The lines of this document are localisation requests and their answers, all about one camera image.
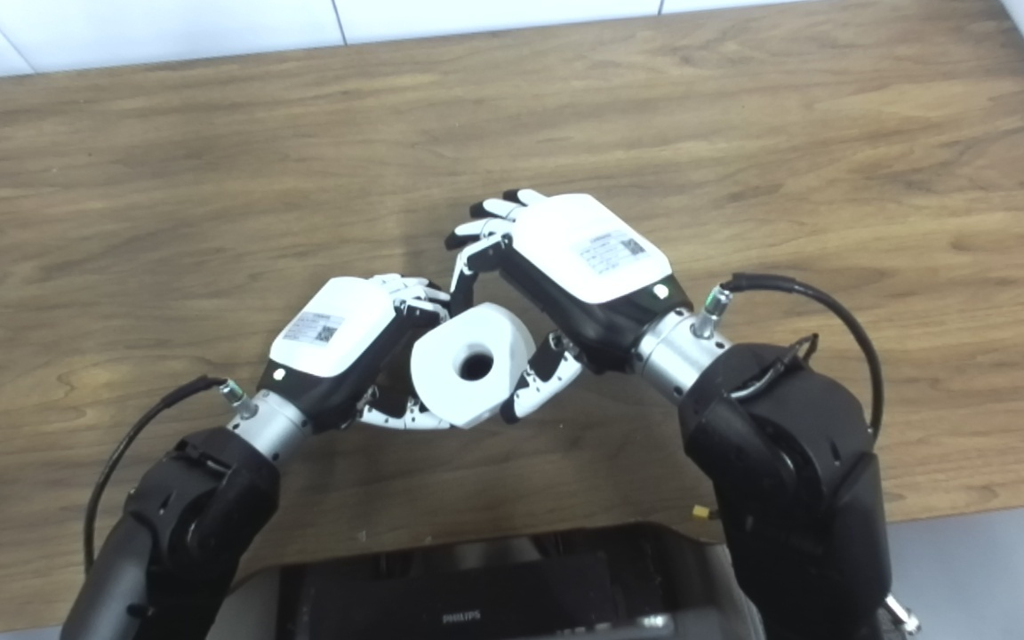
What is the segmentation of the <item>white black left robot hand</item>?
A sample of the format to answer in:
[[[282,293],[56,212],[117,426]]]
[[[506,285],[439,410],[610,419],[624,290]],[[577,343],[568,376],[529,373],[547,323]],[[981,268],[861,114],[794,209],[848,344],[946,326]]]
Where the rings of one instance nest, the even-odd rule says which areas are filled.
[[[354,422],[450,429],[418,397],[378,382],[415,332],[447,319],[450,295],[427,278],[330,279],[272,341],[257,389],[300,411],[316,434]]]

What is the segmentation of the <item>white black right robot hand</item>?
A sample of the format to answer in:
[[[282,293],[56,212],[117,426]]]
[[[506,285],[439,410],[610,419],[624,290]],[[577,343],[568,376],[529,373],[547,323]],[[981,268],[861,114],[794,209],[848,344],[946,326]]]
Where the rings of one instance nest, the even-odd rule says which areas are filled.
[[[452,316],[473,307],[476,280],[494,272],[554,324],[500,402],[507,424],[586,370],[637,372],[646,333],[693,308],[665,253],[587,194],[516,188],[480,200],[444,247],[456,254]]]

